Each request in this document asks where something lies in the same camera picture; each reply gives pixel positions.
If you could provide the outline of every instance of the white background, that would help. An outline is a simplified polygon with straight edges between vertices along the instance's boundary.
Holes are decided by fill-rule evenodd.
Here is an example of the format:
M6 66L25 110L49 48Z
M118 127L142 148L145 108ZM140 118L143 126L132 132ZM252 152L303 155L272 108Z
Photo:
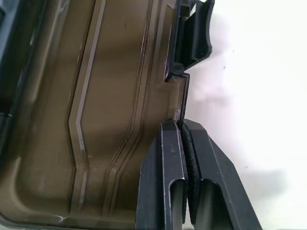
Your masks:
M307 0L216 0L186 118L234 163L264 230L307 229Z

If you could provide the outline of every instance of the black plastic latch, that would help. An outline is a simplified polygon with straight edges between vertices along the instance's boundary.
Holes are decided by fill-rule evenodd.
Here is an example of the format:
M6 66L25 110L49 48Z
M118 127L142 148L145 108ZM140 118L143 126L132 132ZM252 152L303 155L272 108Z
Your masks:
M209 27L213 6L214 0L176 1L165 81L183 74L211 54Z

